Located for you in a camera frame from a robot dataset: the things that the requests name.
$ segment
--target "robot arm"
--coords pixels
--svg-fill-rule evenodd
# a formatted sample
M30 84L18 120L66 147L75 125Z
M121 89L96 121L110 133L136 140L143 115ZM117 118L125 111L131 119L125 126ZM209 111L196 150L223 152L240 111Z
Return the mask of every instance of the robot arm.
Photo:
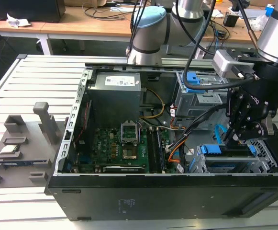
M257 42L257 48L257 51L220 50L213 59L214 68L221 76L228 72L237 75L243 70L259 79L237 89L229 89L226 145L278 134L272 124L278 109L278 4Z
M242 7L240 0L237 0L237 3ZM181 0L178 3L179 15L193 36L198 34L201 27L204 27L203 32L206 30L206 25L203 25L201 5L202 0ZM138 24L128 63L161 65L159 50L162 44L186 45L190 40L176 18L175 6L172 14L164 13L153 20L150 20L150 16L155 15L153 11L159 14L161 10L163 13L164 9L159 7L146 9L143 20ZM226 115L230 121L224 138L226 145L234 145L240 140L268 138L277 133L271 119L278 109L278 4L258 41L248 21L245 23L257 51L218 50L213 59L214 69L220 76L225 77L227 73L234 73L243 79L242 83L218 85L218 87L229 88ZM192 58L193 55L189 58L185 72ZM184 83L187 88L195 89L186 79ZM197 87L200 87L199 90L214 88L214 86Z
M201 6L202 0L181 0L178 3L179 15L192 37L199 34L205 21ZM133 39L128 64L161 65L161 45L186 46L190 42L177 19L175 6L172 13L166 13L161 7L146 7Z

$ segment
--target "gray power supply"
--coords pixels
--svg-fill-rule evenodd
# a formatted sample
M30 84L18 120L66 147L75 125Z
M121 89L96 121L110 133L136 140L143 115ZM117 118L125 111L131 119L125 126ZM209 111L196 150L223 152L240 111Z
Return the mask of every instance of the gray power supply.
M119 128L126 120L137 121L140 111L139 73L99 72L87 90L93 101L97 127Z

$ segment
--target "motherboard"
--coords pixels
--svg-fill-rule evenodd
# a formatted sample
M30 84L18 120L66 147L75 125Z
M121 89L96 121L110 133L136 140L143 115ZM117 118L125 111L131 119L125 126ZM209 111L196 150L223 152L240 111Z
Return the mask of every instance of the motherboard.
M150 140L151 133L159 134L159 143ZM94 134L92 153L81 152L78 155L78 171L80 173L155 173L157 163L162 162L165 169L172 170L166 165L165 146L170 144L167 130L149 130L139 128L137 141L125 142L126 139L136 140L136 129L131 126L123 128L97 128Z

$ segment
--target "green circuit board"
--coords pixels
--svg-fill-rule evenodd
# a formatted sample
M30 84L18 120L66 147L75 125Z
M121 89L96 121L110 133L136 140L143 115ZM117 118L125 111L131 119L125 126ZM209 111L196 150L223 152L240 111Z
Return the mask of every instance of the green circuit board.
M132 130L124 131L124 136L133 138ZM95 173L95 166L137 166L148 173L146 130L140 131L140 142L136 148L136 159L124 159L121 145L121 130L111 128L97 129L94 136L89 164L80 164L81 172Z
M135 137L131 129L124 129L123 135L125 138ZM146 129L141 129L139 135L140 141L135 147L135 159L125 159L125 156L123 156L123 153L125 154L123 152L125 146L121 145L121 129L96 129L92 153L89 156L81 153L79 156L79 171L81 173L102 173L102 168L106 166L133 166L142 167L145 169L144 173L149 173ZM163 148L165 145L170 144L169 132L167 130L161 130L160 136ZM168 164L167 166L167 173L173 173L174 168L172 168L172 165Z

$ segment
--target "office floor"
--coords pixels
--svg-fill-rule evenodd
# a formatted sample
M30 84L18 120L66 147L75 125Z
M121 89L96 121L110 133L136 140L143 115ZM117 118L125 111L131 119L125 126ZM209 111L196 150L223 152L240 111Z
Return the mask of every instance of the office floor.
M17 51L18 54L39 54L43 53L37 51L37 39L32 38L8 38L8 43ZM63 51L64 44L62 40L52 39L51 44L54 55L82 55L82 56L116 56L124 57L125 50L128 45L127 42L103 42L103 41L85 41L85 51L80 51L79 42L76 40L66 40L67 51ZM166 54L166 46L162 46L161 53L163 57L168 58L186 58L191 52L191 48L187 47L173 47L173 54ZM0 79L8 70L9 66L17 57L17 54L0 39Z

